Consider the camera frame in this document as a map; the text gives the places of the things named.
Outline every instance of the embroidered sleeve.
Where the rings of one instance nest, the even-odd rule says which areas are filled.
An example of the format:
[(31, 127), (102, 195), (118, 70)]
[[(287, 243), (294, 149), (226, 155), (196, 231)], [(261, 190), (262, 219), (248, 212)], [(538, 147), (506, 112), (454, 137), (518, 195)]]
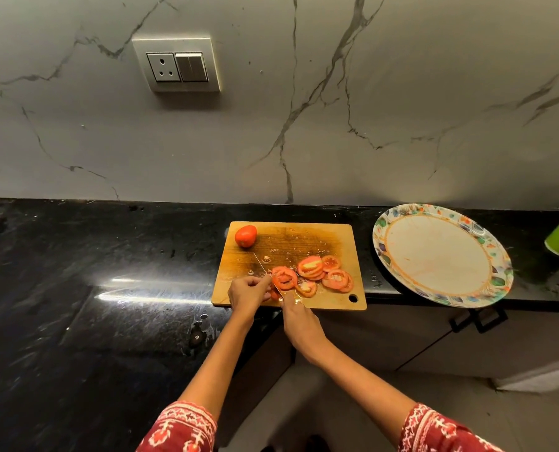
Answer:
[(136, 452), (211, 452), (217, 424), (203, 407), (176, 401), (160, 413)]
[(411, 410), (397, 452), (503, 452), (424, 404)]

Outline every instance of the black countertop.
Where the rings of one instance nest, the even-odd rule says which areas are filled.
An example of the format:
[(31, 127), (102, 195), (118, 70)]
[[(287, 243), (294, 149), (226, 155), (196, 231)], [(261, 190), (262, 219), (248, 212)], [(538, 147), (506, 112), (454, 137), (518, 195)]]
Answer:
[[(349, 223), (369, 304), (434, 305), (375, 256), (385, 209), (0, 199), (0, 449), (135, 447), (231, 313), (210, 296), (232, 220)], [(512, 258), (499, 304), (559, 311), (559, 213), (462, 212)], [(259, 311), (242, 360), (277, 323)]]

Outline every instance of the hand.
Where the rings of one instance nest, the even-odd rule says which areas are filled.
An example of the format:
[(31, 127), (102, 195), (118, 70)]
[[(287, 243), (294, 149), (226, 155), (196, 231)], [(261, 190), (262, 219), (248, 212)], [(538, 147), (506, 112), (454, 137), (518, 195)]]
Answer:
[(254, 313), (263, 301), (271, 298), (271, 276), (258, 278), (247, 276), (231, 281), (227, 295), (230, 297), (231, 316), (243, 320), (249, 326), (253, 324)]
[(293, 292), (284, 293), (281, 307), (286, 336), (310, 363), (319, 364), (319, 357), (332, 345), (325, 337), (319, 319), (302, 302), (295, 302)]

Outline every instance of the person's left hand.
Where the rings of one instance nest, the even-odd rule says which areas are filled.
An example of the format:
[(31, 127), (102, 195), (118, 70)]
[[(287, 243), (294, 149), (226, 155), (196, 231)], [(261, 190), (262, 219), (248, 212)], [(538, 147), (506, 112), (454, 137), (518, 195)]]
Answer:
[(244, 320), (251, 325), (254, 313), (263, 301), (271, 298), (271, 276), (258, 278), (247, 276), (231, 281), (227, 295), (230, 297), (232, 317)]

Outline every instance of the paper plate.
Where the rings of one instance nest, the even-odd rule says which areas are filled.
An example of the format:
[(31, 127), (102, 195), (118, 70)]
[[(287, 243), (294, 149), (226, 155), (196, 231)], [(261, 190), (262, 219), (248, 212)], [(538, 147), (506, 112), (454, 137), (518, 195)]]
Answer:
[(503, 298), (514, 281), (501, 243), (464, 215), (431, 204), (402, 204), (374, 224), (374, 247), (400, 282), (436, 303), (464, 308)]

